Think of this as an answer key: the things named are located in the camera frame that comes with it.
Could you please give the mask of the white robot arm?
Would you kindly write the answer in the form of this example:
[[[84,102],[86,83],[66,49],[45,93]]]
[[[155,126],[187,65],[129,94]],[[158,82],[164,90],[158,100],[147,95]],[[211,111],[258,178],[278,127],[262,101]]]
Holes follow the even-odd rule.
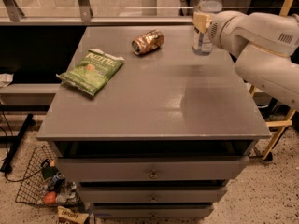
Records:
[[[299,111],[299,19],[238,11],[196,12],[192,19],[213,45],[236,58],[235,71],[249,84]]]

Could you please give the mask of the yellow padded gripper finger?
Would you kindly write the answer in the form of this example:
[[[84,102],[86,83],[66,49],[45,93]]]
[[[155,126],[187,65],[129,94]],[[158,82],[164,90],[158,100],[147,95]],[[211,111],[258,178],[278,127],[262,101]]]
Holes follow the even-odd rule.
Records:
[[[193,25],[198,29],[199,32],[205,34],[212,23],[212,18],[213,16],[209,13],[194,12]]]

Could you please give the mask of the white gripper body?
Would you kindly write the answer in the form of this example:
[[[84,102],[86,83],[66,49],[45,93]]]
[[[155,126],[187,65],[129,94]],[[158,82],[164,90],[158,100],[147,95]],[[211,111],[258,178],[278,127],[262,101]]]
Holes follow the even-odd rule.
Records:
[[[246,15],[238,11],[223,11],[214,15],[208,28],[210,41],[237,58],[247,44],[246,39],[236,33],[245,18]]]

